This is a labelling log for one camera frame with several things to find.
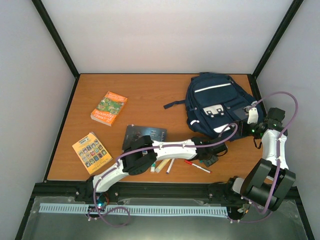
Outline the navy blue backpack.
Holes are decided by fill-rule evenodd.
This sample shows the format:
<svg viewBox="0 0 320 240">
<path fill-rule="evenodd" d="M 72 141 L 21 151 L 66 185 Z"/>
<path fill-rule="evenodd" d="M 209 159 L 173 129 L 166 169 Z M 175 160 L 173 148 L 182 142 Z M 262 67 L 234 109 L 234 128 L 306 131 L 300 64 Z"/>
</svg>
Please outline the navy blue backpack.
<svg viewBox="0 0 320 240">
<path fill-rule="evenodd" d="M 184 104 L 189 129 L 215 139 L 228 124 L 247 122 L 249 113 L 245 108 L 256 101 L 231 76 L 202 72 L 191 78 L 184 100 L 163 108 Z"/>
</svg>

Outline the Wuthering Heights teal book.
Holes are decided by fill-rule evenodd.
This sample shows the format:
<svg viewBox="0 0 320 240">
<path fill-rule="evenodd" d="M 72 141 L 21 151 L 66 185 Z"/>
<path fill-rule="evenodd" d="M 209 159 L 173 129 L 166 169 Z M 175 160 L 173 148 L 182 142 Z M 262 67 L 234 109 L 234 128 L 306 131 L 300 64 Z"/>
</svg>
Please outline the Wuthering Heights teal book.
<svg viewBox="0 0 320 240">
<path fill-rule="evenodd" d="M 143 136 L 150 136 L 151 140 L 164 142 L 167 136 L 166 128 L 138 126 L 134 124 L 127 125 L 125 136 L 122 144 L 122 151 L 124 152 L 130 144 Z"/>
</svg>

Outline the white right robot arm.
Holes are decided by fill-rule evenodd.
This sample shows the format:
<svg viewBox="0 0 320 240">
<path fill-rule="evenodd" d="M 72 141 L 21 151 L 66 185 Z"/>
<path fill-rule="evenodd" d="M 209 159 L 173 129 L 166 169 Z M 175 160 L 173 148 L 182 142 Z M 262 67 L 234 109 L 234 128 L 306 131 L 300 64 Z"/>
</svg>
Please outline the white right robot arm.
<svg viewBox="0 0 320 240">
<path fill-rule="evenodd" d="M 284 110 L 272 107 L 261 123 L 239 122 L 240 136 L 261 140 L 255 147 L 262 148 L 262 157 L 245 179 L 235 176 L 227 182 L 229 191 L 270 211 L 279 208 L 296 180 L 296 174 L 289 170 L 285 158 L 284 118 Z"/>
</svg>

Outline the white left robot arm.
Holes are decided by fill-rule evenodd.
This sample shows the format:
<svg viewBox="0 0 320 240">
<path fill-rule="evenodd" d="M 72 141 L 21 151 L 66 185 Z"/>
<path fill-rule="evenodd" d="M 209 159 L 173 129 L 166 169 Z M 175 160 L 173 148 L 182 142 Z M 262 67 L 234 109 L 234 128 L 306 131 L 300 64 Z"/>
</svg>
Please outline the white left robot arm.
<svg viewBox="0 0 320 240">
<path fill-rule="evenodd" d="M 184 159 L 214 164 L 218 157 L 227 152 L 228 148 L 220 137 L 213 140 L 192 137 L 184 141 L 161 142 L 143 136 L 131 143 L 110 168 L 86 181 L 86 195 L 92 201 L 99 201 L 112 185 L 127 176 L 143 174 L 157 161 Z"/>
</svg>

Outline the red-capped white pen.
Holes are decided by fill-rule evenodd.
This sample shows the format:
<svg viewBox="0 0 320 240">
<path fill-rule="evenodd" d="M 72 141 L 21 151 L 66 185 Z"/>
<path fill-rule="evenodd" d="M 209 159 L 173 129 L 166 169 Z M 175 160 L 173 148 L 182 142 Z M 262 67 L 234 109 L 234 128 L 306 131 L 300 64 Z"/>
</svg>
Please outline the red-capped white pen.
<svg viewBox="0 0 320 240">
<path fill-rule="evenodd" d="M 189 160 L 186 160 L 186 159 L 185 159 L 184 162 L 187 163 L 188 165 L 191 165 L 191 166 L 193 166 L 193 167 L 195 167 L 195 168 L 197 168 L 197 169 L 200 169 L 200 170 L 202 170 L 202 171 L 204 171 L 204 172 L 206 172 L 206 173 L 209 173 L 209 174 L 212 173 L 212 171 L 210 171 L 210 170 L 208 170 L 208 169 L 206 169 L 206 168 L 204 168 L 204 167 L 201 167 L 201 166 L 199 166 L 199 165 L 197 165 L 197 164 L 195 164 L 195 163 L 193 163 L 193 162 L 191 162 L 191 161 L 189 161 Z"/>
</svg>

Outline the purple-capped white marker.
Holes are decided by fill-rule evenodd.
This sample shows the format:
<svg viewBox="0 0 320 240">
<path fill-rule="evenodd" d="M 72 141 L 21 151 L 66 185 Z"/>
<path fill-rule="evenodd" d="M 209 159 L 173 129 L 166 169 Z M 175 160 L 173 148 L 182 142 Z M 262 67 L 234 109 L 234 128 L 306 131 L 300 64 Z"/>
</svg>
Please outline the purple-capped white marker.
<svg viewBox="0 0 320 240">
<path fill-rule="evenodd" d="M 166 170 L 166 174 L 169 174 L 169 173 L 170 173 L 174 162 L 175 162 L 175 159 L 172 158 L 171 161 L 170 161 L 170 164 L 169 164 L 169 166 L 168 166 L 168 168 L 167 168 L 167 170 Z"/>
</svg>

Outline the yellow highlighter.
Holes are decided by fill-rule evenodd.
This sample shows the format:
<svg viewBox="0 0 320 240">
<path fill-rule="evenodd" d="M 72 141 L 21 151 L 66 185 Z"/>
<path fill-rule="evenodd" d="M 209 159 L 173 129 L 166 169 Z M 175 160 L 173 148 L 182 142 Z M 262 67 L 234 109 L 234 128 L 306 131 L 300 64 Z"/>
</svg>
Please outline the yellow highlighter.
<svg viewBox="0 0 320 240">
<path fill-rule="evenodd" d="M 164 159 L 162 160 L 159 165 L 155 168 L 155 172 L 159 173 L 165 166 L 166 164 L 170 161 L 170 159 Z"/>
</svg>

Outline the white green glue stick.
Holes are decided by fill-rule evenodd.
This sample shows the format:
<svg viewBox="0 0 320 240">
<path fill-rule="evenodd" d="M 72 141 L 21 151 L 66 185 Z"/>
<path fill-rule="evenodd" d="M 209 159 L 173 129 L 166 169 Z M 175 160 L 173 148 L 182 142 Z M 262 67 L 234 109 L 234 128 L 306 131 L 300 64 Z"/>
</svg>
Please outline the white green glue stick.
<svg viewBox="0 0 320 240">
<path fill-rule="evenodd" d="M 155 172 L 155 168 L 156 168 L 156 163 L 154 162 L 150 167 L 150 172 L 154 173 Z"/>
</svg>

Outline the orange treehouse paperback book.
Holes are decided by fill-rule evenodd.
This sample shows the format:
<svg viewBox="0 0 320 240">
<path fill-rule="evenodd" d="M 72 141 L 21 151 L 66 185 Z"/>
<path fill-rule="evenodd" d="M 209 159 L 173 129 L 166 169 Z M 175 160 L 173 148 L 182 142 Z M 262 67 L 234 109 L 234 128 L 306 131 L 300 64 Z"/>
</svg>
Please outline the orange treehouse paperback book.
<svg viewBox="0 0 320 240">
<path fill-rule="evenodd" d="M 91 112 L 90 117 L 94 121 L 111 127 L 127 101 L 127 97 L 108 91 Z"/>
</svg>

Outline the yellow picture-grid book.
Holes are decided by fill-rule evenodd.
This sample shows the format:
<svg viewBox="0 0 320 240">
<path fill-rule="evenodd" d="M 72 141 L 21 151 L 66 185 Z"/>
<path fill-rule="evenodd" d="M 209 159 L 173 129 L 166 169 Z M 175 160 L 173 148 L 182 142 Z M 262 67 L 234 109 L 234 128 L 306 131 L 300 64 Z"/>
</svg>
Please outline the yellow picture-grid book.
<svg viewBox="0 0 320 240">
<path fill-rule="evenodd" d="M 74 143 L 72 148 L 90 175 L 113 159 L 93 132 Z"/>
</svg>

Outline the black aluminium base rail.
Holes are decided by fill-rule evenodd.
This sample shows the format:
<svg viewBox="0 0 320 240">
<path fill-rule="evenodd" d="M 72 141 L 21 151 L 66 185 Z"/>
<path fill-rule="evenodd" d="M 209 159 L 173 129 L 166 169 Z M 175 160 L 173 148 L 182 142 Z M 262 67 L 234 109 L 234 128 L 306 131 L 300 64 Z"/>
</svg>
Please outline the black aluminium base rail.
<svg viewBox="0 0 320 240">
<path fill-rule="evenodd" d="M 34 185 L 32 197 L 74 197 L 78 202 L 93 202 L 94 187 L 84 181 L 47 181 Z M 117 182 L 102 193 L 112 203 L 129 198 L 193 199 L 226 206 L 245 203 L 224 183 L 145 183 Z"/>
</svg>

